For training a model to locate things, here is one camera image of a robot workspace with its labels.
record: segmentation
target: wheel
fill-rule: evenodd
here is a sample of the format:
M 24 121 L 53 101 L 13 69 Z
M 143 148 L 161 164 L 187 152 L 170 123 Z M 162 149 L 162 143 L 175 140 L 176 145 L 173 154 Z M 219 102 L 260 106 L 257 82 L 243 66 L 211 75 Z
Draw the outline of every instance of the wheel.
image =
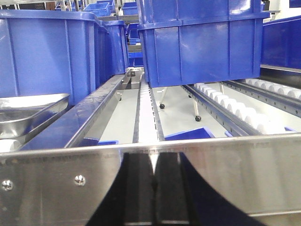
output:
M 196 120 L 196 121 L 201 121 L 202 118 L 201 118 L 201 116 L 196 116 L 196 117 L 195 117 L 195 120 Z

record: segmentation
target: bolt head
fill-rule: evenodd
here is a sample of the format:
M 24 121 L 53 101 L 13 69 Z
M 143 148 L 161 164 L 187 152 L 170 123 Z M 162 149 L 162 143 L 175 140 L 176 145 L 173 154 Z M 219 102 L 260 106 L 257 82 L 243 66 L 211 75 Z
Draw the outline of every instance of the bolt head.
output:
M 13 190 L 13 186 L 14 186 L 14 184 L 11 180 L 4 180 L 2 182 L 2 189 L 6 192 Z
M 83 175 L 77 175 L 75 178 L 74 178 L 74 183 L 77 185 L 77 186 L 84 186 L 86 184 L 86 178 L 83 176 Z

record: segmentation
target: blue bin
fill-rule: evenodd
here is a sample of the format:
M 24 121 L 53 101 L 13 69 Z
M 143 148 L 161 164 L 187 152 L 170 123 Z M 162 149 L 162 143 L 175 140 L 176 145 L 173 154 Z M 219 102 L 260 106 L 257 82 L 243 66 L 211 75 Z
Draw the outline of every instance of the blue bin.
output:
M 130 45 L 136 45 L 137 43 L 140 43 L 138 30 L 129 30 L 128 39 L 130 41 Z
M 152 2 L 152 9 L 146 7 L 149 2 Z M 248 10 L 239 7 L 240 1 L 187 2 L 137 2 L 139 20 L 145 23 L 138 29 L 144 71 L 150 86 L 259 77 L 262 19 L 269 16 L 269 13 L 261 12 L 261 1 L 251 1 Z M 204 7 L 196 7 L 202 2 Z M 192 11 L 192 5 L 198 13 Z
M 301 7 L 301 0 L 290 0 L 290 8 Z
M 99 0 L 99 1 L 97 1 L 97 3 L 103 3 L 103 2 L 108 2 L 110 4 L 111 13 L 115 12 L 115 0 Z
M 263 65 L 301 69 L 301 16 L 263 24 Z
M 203 138 L 214 138 L 214 135 L 207 127 L 174 133 L 166 136 L 165 140 L 191 140 Z
M 100 33 L 91 13 L 0 10 L 0 97 L 69 93 L 77 104 L 105 70 L 96 64 Z
M 128 60 L 129 67 L 143 67 L 142 52 L 128 53 Z
M 137 2 L 125 2 L 122 6 L 123 15 L 137 15 Z
M 127 39 L 125 23 L 122 20 L 104 22 L 107 35 L 106 74 L 107 78 L 115 74 L 124 74 L 128 67 Z
M 84 11 L 94 13 L 97 17 L 109 16 L 111 14 L 108 2 L 89 4 L 84 8 Z

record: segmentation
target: metal frame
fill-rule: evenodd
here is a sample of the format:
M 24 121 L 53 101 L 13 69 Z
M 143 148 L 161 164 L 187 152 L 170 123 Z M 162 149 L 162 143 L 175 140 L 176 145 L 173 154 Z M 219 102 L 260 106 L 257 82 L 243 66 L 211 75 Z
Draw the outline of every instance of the metal frame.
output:
M 246 94 L 297 117 L 301 117 L 301 101 L 298 99 L 276 94 L 237 81 L 224 81 L 221 83 L 235 91 Z

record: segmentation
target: conveyor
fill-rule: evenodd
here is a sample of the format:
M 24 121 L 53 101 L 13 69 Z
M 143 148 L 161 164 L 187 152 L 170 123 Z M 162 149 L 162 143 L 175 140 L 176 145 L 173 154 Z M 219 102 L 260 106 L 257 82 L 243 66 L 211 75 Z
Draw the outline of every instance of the conveyor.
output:
M 164 141 L 153 91 L 135 71 L 113 76 L 20 151 L 0 153 L 1 225 L 299 225 L 300 133 L 263 136 L 185 85 L 235 137 Z M 80 147 L 101 137 L 137 76 L 133 143 Z M 239 81 L 223 85 L 298 105 Z

